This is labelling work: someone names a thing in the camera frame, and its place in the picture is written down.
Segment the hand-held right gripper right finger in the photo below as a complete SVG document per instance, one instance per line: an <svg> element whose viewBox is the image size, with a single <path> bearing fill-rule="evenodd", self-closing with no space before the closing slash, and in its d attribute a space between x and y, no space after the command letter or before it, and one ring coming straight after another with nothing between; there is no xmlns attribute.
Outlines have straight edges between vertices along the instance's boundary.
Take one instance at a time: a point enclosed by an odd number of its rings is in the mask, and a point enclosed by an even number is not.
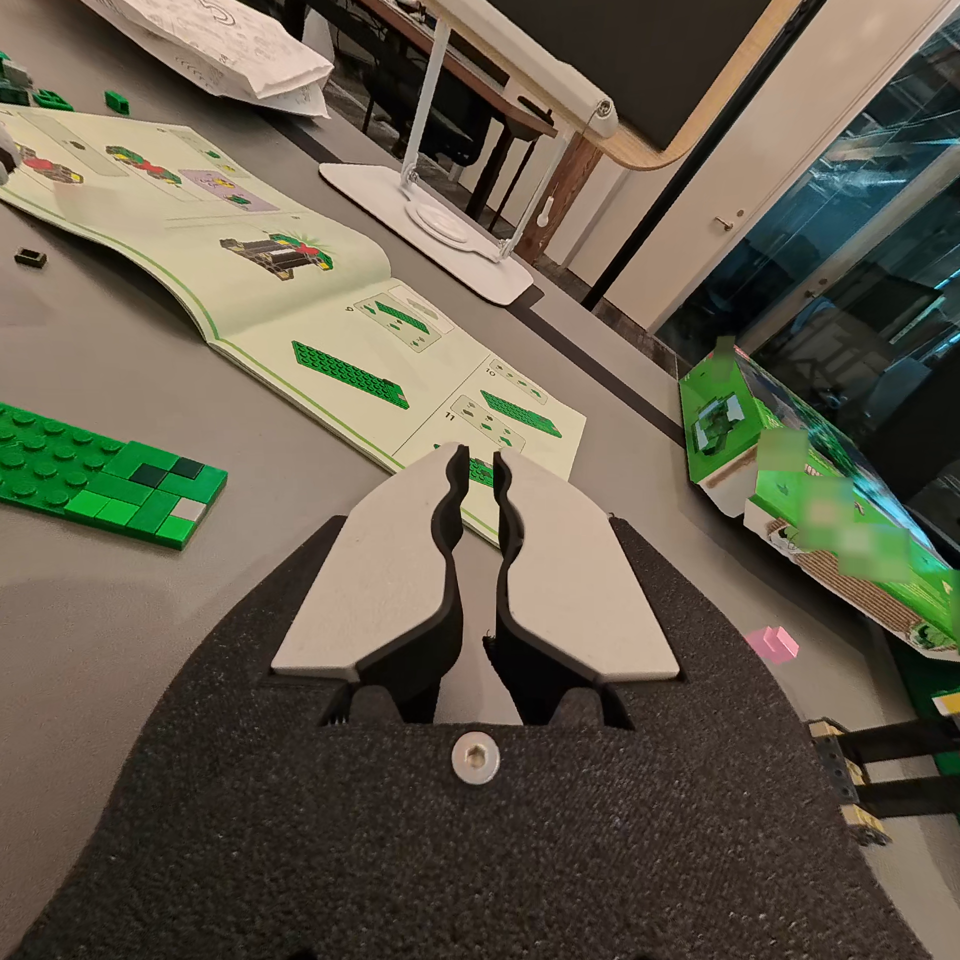
<svg viewBox="0 0 960 960"><path fill-rule="evenodd" d="M538 654L595 685L678 678L606 511L517 450L494 455L493 480L498 653Z"/></svg>

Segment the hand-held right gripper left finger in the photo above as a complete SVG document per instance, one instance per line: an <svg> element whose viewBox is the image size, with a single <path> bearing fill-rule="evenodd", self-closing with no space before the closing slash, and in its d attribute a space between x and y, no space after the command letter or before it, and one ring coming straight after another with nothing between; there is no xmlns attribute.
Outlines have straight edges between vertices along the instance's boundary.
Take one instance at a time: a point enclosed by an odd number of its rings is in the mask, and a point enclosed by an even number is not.
<svg viewBox="0 0 960 960"><path fill-rule="evenodd" d="M470 450L448 442L349 513L270 667L281 676L438 681L456 663L463 609L453 550Z"/></svg>

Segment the green studded brick plate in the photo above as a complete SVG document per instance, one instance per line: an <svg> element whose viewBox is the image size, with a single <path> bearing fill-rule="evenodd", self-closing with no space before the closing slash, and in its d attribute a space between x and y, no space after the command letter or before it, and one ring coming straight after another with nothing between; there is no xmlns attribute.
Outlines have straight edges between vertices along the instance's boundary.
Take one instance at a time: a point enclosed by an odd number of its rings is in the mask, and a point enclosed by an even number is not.
<svg viewBox="0 0 960 960"><path fill-rule="evenodd" d="M176 453L1 404L7 505L182 550L228 477Z"/></svg>

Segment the small pink brick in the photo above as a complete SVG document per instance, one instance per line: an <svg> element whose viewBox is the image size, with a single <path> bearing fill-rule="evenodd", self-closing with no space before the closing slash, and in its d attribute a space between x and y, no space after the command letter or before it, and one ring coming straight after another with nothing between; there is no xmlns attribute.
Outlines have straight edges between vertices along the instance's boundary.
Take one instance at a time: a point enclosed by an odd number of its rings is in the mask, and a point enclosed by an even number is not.
<svg viewBox="0 0 960 960"><path fill-rule="evenodd" d="M784 627L767 626L744 635L744 641L762 660L782 665L795 660L800 646Z"/></svg>

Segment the green brick set box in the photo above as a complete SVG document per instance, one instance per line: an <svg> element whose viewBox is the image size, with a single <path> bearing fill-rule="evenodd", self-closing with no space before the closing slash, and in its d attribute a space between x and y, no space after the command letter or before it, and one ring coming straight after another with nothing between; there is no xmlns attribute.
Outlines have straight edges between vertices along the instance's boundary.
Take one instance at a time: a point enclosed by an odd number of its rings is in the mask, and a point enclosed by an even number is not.
<svg viewBox="0 0 960 960"><path fill-rule="evenodd" d="M958 662L958 570L854 443L721 338L679 381L689 478L919 654Z"/></svg>

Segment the building instruction booklet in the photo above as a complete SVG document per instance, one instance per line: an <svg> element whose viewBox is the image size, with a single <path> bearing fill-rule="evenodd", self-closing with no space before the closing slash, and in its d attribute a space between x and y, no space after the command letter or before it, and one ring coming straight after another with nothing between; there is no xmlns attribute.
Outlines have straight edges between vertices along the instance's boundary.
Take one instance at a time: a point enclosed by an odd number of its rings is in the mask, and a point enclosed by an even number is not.
<svg viewBox="0 0 960 960"><path fill-rule="evenodd" d="M113 250L216 353L395 474L468 447L464 524L494 543L493 463L570 479L586 417L395 278L373 239L288 198L187 126L2 105L2 200Z"/></svg>

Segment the scatter of small green bricks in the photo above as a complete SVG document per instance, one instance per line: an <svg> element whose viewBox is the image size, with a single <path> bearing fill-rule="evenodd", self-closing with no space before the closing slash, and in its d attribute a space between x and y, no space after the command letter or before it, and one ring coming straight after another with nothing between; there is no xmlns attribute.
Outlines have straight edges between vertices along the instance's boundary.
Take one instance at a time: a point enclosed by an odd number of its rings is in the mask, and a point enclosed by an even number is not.
<svg viewBox="0 0 960 960"><path fill-rule="evenodd" d="M75 110L74 106L55 90L38 87L31 73L5 52L1 52L1 104L36 106L61 112Z"/></svg>

